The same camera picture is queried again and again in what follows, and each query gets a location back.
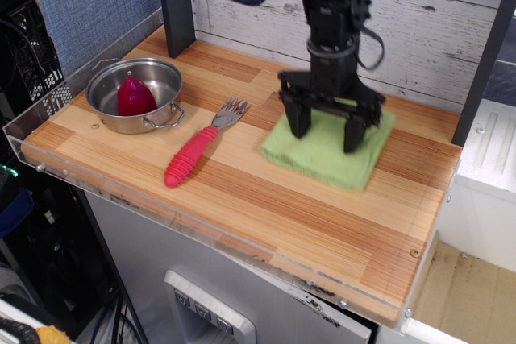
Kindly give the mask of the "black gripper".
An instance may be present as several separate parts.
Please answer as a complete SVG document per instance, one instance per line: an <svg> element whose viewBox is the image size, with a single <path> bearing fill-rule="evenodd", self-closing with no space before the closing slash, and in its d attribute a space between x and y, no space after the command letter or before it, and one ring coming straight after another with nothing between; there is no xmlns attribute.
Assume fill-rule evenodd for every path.
<svg viewBox="0 0 516 344"><path fill-rule="evenodd" d="M318 46L309 41L310 70L282 71L280 96L292 134L303 137L310 129L311 109L347 117L343 151L353 153L366 130L381 122L385 97L362 83L357 75L357 43L343 48Z"/></svg>

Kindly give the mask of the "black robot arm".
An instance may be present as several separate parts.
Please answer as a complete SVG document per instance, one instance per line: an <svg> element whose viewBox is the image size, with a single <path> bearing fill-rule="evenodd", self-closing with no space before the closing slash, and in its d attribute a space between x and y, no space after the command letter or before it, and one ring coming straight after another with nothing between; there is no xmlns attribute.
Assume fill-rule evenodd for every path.
<svg viewBox="0 0 516 344"><path fill-rule="evenodd" d="M302 0L310 26L310 70L283 71L280 97L290 130L303 137L311 111L344 117L343 150L354 152L366 130L379 125L385 97L364 85L357 74L360 36L378 35L365 27L370 0Z"/></svg>

